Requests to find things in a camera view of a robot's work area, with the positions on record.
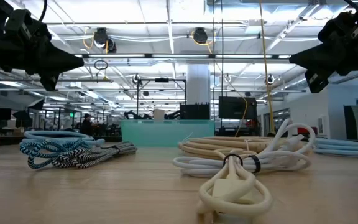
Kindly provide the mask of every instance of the white pillar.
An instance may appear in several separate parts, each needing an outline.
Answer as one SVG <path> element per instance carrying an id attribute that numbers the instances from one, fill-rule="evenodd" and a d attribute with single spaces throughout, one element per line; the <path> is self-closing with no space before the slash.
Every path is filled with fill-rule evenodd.
<path id="1" fill-rule="evenodd" d="M 187 65 L 187 104 L 211 102 L 209 64 Z"/>

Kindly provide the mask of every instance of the person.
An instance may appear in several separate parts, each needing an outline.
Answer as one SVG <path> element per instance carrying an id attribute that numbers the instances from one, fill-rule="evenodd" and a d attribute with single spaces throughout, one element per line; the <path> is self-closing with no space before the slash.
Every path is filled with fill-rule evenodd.
<path id="1" fill-rule="evenodd" d="M 80 133 L 87 134 L 89 136 L 92 135 L 92 122 L 91 122 L 91 115 L 85 114 L 84 121 L 82 122 Z"/>

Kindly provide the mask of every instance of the light blue cable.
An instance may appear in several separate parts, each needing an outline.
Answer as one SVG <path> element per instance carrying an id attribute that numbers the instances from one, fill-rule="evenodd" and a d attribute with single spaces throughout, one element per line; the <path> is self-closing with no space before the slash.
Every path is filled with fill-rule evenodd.
<path id="1" fill-rule="evenodd" d="M 81 139 L 85 143 L 91 146 L 101 146 L 104 144 L 104 139 L 94 140 L 92 136 L 88 136 L 86 134 L 75 133 L 71 131 L 26 131 L 24 136 L 27 138 L 23 139 L 23 143 L 28 142 L 42 142 L 44 140 L 53 140 L 54 142 L 58 142 L 60 144 L 64 144 L 67 142 L 73 142 Z M 61 137 L 55 138 L 54 136 L 70 136 L 70 137 Z"/>
<path id="2" fill-rule="evenodd" d="M 317 138 L 314 149 L 317 153 L 358 157 L 358 142 Z"/>

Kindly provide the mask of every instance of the ceiling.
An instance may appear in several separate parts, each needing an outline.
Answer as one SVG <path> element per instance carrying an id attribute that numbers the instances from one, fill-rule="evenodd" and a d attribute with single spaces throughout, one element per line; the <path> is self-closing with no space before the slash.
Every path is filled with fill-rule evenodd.
<path id="1" fill-rule="evenodd" d="M 15 9 L 28 9 L 34 18 L 41 14 L 44 1 L 41 0 L 7 0 Z M 108 58 L 103 59 L 110 65 L 106 70 L 98 71 L 93 64 L 97 58 L 85 59 L 86 66 L 65 72 L 60 77 L 58 89 L 84 89 L 94 91 L 91 94 L 79 94 L 77 91 L 58 91 L 47 93 L 42 89 L 37 75 L 28 76 L 24 71 L 12 73 L 0 71 L 0 78 L 11 82 L 0 82 L 0 88 L 33 89 L 26 91 L 35 97 L 57 96 L 65 100 L 48 98 L 51 103 L 72 102 L 95 103 L 92 109 L 110 110 L 116 103 L 121 104 L 121 111 L 133 110 L 136 92 L 119 92 L 121 89 L 135 88 L 132 78 L 138 74 L 141 78 L 178 78 L 185 79 L 189 63 L 207 63 L 211 78 L 221 79 L 221 71 L 227 77 L 216 83 L 215 89 L 224 90 L 264 90 L 265 74 L 275 77 L 275 90 L 303 90 L 305 82 L 304 68 L 289 64 L 287 59 L 267 60 L 267 71 L 263 58 L 254 57 L 263 54 L 264 43 L 261 35 L 259 1 L 223 0 L 49 0 L 43 20 L 49 27 L 54 46 L 72 54 L 103 54 L 103 50 L 92 45 L 92 33 L 98 27 L 106 27 L 108 35 L 117 46 L 118 54 L 239 54 L 249 57 L 247 60 L 216 59 L 213 60 L 169 59 L 169 58 Z M 264 35 L 267 55 L 295 54 L 319 44 L 317 34 L 328 19 L 332 19 L 348 5 L 342 0 L 320 1 L 309 5 L 307 0 L 264 1 L 262 12 L 264 18 Z M 192 39 L 196 27 L 204 27 L 211 44 L 198 45 Z M 184 92 L 180 83 L 150 82 L 146 89 L 176 89 L 172 92 L 150 92 L 149 99 L 142 105 L 145 111 L 156 108 L 153 99 L 183 99 Z M 237 93 L 225 92 L 236 96 Z M 288 93 L 276 93 L 276 100 Z M 253 93 L 259 100 L 264 100 L 264 93 Z M 179 102 L 161 101 L 161 108 L 175 111 Z"/>

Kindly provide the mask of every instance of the workbench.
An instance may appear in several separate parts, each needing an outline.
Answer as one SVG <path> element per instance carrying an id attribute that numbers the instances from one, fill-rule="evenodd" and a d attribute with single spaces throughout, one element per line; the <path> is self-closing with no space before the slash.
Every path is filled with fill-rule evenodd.
<path id="1" fill-rule="evenodd" d="M 203 223 L 195 207 L 206 179 L 182 176 L 171 163 L 180 155 L 140 148 L 89 169 L 32 170 L 18 146 L 0 146 L 0 223 Z M 311 157 L 306 170 L 257 176 L 274 203 L 254 224 L 358 223 L 358 159 Z"/>

